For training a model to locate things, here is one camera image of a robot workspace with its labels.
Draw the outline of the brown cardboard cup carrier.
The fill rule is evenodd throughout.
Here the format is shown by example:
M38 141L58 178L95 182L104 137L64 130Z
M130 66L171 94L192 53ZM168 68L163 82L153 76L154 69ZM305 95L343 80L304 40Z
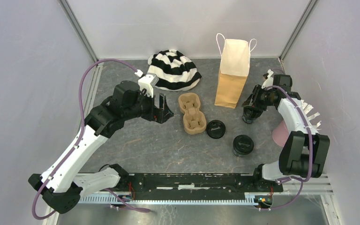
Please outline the brown cardboard cup carrier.
M183 113L183 126L186 133L195 135L206 130L207 121L201 112L201 101L195 93L184 93L178 98L180 111Z

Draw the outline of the brown paper bag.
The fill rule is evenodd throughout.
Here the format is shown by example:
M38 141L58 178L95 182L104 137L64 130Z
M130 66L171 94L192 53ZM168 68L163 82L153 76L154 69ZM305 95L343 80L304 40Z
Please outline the brown paper bag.
M216 43L220 53L220 66L215 105L235 108L249 75L251 52L255 49L257 40L230 39L217 33Z

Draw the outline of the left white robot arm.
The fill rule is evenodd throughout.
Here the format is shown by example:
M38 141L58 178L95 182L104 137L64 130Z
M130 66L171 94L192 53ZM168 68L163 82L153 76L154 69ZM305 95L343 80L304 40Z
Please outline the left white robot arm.
M159 95L159 107L146 88L133 81L122 81L113 94L95 106L84 120L75 139L59 159L42 174L32 174L28 182L45 203L55 212L64 214L72 210L81 198L106 188L123 191L128 187L128 174L117 165L81 178L78 172L90 156L118 130L125 121L143 118L165 123L173 112L165 94Z

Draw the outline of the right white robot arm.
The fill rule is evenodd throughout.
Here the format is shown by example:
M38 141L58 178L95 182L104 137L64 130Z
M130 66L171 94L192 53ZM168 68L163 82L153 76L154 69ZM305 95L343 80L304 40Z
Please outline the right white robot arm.
M270 71L263 77L263 84L256 85L242 104L242 119L245 123L252 123L269 106L273 106L283 118L287 136L278 161L263 164L261 173L252 178L253 188L264 191L271 181L282 184L290 180L307 182L311 178L319 178L330 147L329 137L319 134L311 124L304 111L304 101L292 91L290 75Z

